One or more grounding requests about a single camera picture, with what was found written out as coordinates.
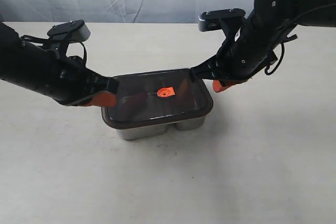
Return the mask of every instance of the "stainless steel container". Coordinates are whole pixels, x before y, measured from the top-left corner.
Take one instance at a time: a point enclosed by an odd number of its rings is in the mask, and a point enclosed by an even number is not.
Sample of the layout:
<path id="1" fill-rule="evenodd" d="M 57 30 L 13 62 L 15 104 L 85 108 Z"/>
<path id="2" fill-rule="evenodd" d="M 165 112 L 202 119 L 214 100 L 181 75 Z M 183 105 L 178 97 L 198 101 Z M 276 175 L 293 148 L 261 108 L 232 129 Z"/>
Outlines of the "stainless steel container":
<path id="1" fill-rule="evenodd" d="M 213 107 L 202 80 L 192 82 L 189 69 L 117 76 L 117 105 L 102 108 L 106 124 L 125 140 L 164 134 L 170 124 L 179 131 L 201 127 Z"/>

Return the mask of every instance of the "container lid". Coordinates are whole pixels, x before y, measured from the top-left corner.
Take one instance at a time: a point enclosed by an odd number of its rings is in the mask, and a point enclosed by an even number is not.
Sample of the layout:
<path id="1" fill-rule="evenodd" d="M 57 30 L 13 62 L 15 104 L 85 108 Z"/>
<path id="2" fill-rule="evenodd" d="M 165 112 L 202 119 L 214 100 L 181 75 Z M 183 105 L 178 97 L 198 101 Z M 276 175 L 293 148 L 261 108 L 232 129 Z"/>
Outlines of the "container lid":
<path id="1" fill-rule="evenodd" d="M 104 121 L 118 130 L 174 123 L 206 116 L 213 100 L 202 80 L 192 82 L 190 69 L 117 76 L 117 105 L 102 108 Z"/>

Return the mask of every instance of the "white table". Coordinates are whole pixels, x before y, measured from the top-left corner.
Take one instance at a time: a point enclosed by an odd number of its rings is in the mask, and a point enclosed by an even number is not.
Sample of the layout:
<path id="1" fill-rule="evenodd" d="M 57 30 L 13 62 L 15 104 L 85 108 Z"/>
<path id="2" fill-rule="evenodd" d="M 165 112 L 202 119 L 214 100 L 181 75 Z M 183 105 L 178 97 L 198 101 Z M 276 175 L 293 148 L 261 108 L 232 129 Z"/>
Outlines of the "white table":
<path id="1" fill-rule="evenodd" d="M 52 25 L 8 24 L 43 37 Z M 196 24 L 87 25 L 88 67 L 108 76 L 191 67 L 223 39 Z M 211 91 L 202 128 L 135 142 L 99 108 L 0 82 L 0 223 L 334 223 L 336 29 L 297 33 L 273 76 Z"/>

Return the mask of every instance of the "black cable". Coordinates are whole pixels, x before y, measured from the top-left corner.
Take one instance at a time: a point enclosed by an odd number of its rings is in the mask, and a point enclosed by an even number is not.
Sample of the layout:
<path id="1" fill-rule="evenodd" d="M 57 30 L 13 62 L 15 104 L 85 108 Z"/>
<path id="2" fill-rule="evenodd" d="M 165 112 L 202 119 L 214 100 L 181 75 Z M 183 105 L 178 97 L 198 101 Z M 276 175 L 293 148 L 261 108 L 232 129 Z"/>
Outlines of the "black cable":
<path id="1" fill-rule="evenodd" d="M 77 41 L 77 40 L 62 40 L 62 39 L 43 39 L 43 38 L 38 38 L 38 37 L 34 37 L 31 35 L 23 35 L 21 37 L 21 39 L 23 41 L 26 42 L 32 42 L 32 43 L 38 43 L 38 44 L 51 44 L 51 43 L 62 43 L 62 42 L 76 42 L 76 43 L 80 43 L 81 46 L 83 47 L 84 53 L 83 53 L 83 62 L 82 64 L 85 66 L 86 62 L 87 62 L 87 51 L 85 48 L 85 45 L 83 44 L 83 42 Z"/>
<path id="2" fill-rule="evenodd" d="M 331 7 L 331 6 L 336 6 L 336 3 L 332 3 L 332 4 L 328 4 L 328 5 L 322 5 L 322 6 L 319 6 L 319 7 L 316 7 L 316 8 L 313 8 L 313 9 L 310 9 L 309 11 L 297 16 L 296 18 L 292 19 L 282 30 L 282 32 L 278 35 L 278 37 L 274 40 L 275 42 L 272 44 L 271 46 L 271 49 L 270 51 L 267 53 L 270 54 L 272 51 L 273 51 L 273 47 L 276 45 L 277 41 L 284 35 L 284 33 L 287 31 L 287 29 L 292 26 L 295 22 L 297 22 L 299 19 L 301 19 L 302 17 L 308 15 L 308 14 L 311 14 L 317 10 L 321 10 L 321 9 L 325 9 L 325 8 L 328 8 L 328 7 Z M 265 69 L 265 74 L 267 76 L 270 76 L 272 74 L 275 73 L 275 71 L 279 68 L 280 64 L 282 63 L 282 60 L 285 56 L 285 46 L 283 44 L 283 42 L 281 43 L 281 57 L 277 63 L 277 65 L 274 67 L 274 69 L 271 71 L 271 72 L 268 72 L 268 70 L 270 69 L 270 66 L 267 66 L 266 69 Z"/>

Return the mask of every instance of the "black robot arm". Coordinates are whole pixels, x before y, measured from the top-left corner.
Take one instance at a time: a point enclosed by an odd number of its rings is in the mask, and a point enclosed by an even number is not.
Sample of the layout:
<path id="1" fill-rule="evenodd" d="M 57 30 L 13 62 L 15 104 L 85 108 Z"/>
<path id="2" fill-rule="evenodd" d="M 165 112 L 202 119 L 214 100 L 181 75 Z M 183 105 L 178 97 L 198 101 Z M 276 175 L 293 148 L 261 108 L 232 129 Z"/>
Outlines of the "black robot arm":
<path id="1" fill-rule="evenodd" d="M 118 81 L 86 67 L 84 57 L 66 56 L 70 43 L 90 36 L 83 20 L 54 26 L 48 39 L 18 33 L 0 23 L 0 78 L 66 106 L 114 106 Z"/>
<path id="2" fill-rule="evenodd" d="M 296 35 L 288 37 L 296 26 L 336 26 L 336 0 L 255 0 L 254 10 L 246 19 L 244 16 L 241 9 L 199 16 L 201 31 L 222 29 L 226 39 L 215 56 L 191 69 L 192 78 L 215 80 L 214 89 L 221 92 L 262 69 L 271 75 L 283 59 L 284 44 L 297 39 Z M 278 60 L 273 50 L 279 45 L 282 54 Z"/>

